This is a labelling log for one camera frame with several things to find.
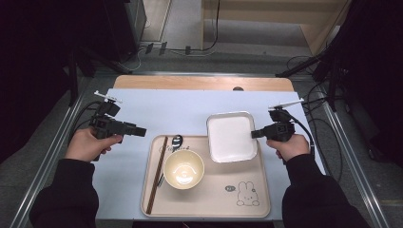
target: metal frame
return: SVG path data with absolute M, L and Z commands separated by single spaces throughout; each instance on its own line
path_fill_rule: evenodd
M 178 76 L 235 76 L 235 77 L 261 77 L 261 78 L 267 78 L 268 76 L 270 77 L 270 74 L 222 74 L 222 73 L 180 73 L 180 72 L 142 72 L 142 74 L 147 74 L 147 75 L 178 75 Z M 299 77 L 293 77 L 292 80 L 294 81 L 303 81 L 306 79 L 308 76 L 299 76 Z M 33 179 L 29 190 L 27 191 L 26 195 L 24 196 L 24 199 L 18 209 L 17 214 L 14 217 L 14 220 L 11 223 L 11 228 L 16 228 L 16 227 L 26 227 L 28 218 L 29 218 L 29 209 L 33 204 L 33 201 L 36 197 L 36 195 L 39 193 L 39 191 L 42 189 L 44 186 L 51 167 L 56 162 L 57 155 L 60 153 L 61 147 L 67 137 L 68 130 L 70 129 L 73 119 L 77 112 L 79 111 L 79 107 L 82 103 L 83 100 L 83 91 L 85 91 L 86 87 L 88 86 L 90 82 L 90 79 L 88 78 L 82 78 L 80 82 L 80 91 L 82 91 L 79 94 L 79 97 L 77 99 L 77 102 L 68 109 L 65 118 L 63 119 L 55 138 L 53 139 L 53 142 L 51 143 L 49 150 L 47 154 L 44 157 L 44 160 L 35 176 Z M 323 86 L 319 87 L 320 90 L 325 91 Z M 357 188 L 364 200 L 364 203 L 367 206 L 368 212 L 373 220 L 374 226 L 376 228 L 389 228 L 390 225 L 388 221 L 386 220 L 386 217 L 382 211 L 382 208 L 380 207 L 380 203 L 374 193 L 373 188 L 371 187 L 367 177 L 365 176 L 365 173 L 363 169 L 361 168 L 361 165 L 355 155 L 355 152 L 353 150 L 353 147 L 351 146 L 349 139 L 347 135 L 345 134 L 345 131 L 343 129 L 343 126 L 338 118 L 337 113 L 333 112 L 333 110 L 325 104 L 324 106 L 326 115 L 332 125 L 332 128 L 334 129 L 337 139 L 340 142 L 341 148 L 342 148 L 342 153 L 351 169 L 353 178 L 355 179 L 355 182 L 357 184 Z
M 319 89 L 323 92 L 325 91 L 323 86 L 320 86 Z M 367 206 L 374 226 L 377 228 L 389 228 L 390 225 L 386 220 L 386 217 L 382 211 L 382 208 L 380 207 L 380 203 L 374 193 L 372 186 L 370 185 L 364 171 L 361 168 L 361 165 L 355 155 L 354 149 L 350 144 L 350 141 L 343 129 L 337 113 L 335 113 L 328 104 L 325 104 L 323 108 L 325 109 L 326 115 L 329 118 L 329 122 L 337 135 L 337 139 L 342 148 L 344 158 L 346 159 L 351 169 L 357 188 L 361 194 L 362 199 L 364 200 L 365 205 Z
M 53 141 L 48 149 L 48 152 L 45 155 L 41 166 L 39 167 L 38 172 L 35 175 L 35 178 L 30 184 L 29 189 L 20 204 L 20 207 L 18 208 L 17 214 L 15 215 L 10 228 L 26 227 L 29 219 L 29 210 L 39 191 L 45 185 L 45 182 L 48 179 L 48 175 L 50 174 L 50 170 L 56 162 L 57 155 L 59 155 L 63 143 L 67 138 L 67 134 L 70 130 L 74 117 L 79 111 L 79 107 L 83 100 L 83 91 L 88 86 L 89 81 L 89 78 L 83 77 L 81 79 L 79 91 L 82 92 L 79 94 L 78 99 L 74 103 L 74 105 L 67 110 L 65 118 L 62 120 L 62 123 L 57 130 L 56 135 L 53 138 Z

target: person's left hand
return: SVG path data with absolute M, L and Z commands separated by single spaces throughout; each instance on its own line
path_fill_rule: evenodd
M 98 140 L 94 137 L 95 134 L 96 130 L 93 127 L 77 130 L 68 145 L 65 159 L 91 162 L 98 155 L 110 151 L 110 146 L 123 139 L 121 135 L 113 135 L 109 138 Z

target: tray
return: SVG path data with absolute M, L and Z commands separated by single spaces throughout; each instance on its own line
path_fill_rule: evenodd
M 145 215 L 164 137 L 156 137 L 150 146 L 141 204 Z M 210 157 L 207 136 L 183 136 L 181 148 L 201 156 L 205 166 L 203 179 L 187 190 L 175 189 L 164 182 L 157 189 L 152 212 L 147 216 L 264 218 L 269 214 L 271 207 L 260 149 L 252 160 L 218 163 Z M 169 144 L 165 159 L 171 151 Z

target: chopsticks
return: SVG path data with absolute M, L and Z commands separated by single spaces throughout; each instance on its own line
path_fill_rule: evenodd
M 155 174 L 154 183 L 152 184 L 150 199 L 148 200 L 146 214 L 150 215 L 152 211 L 152 205 L 154 204 L 155 194 L 157 192 L 158 180 L 161 174 L 161 168 L 163 166 L 163 157 L 165 155 L 166 144 L 168 143 L 168 137 L 165 136 L 163 141 L 163 151 L 161 151 L 160 160 L 158 161 L 157 172 Z

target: white bowl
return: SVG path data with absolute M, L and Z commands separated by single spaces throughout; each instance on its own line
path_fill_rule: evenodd
M 169 155 L 163 165 L 166 182 L 177 189 L 189 189 L 202 180 L 204 163 L 191 150 L 178 150 Z

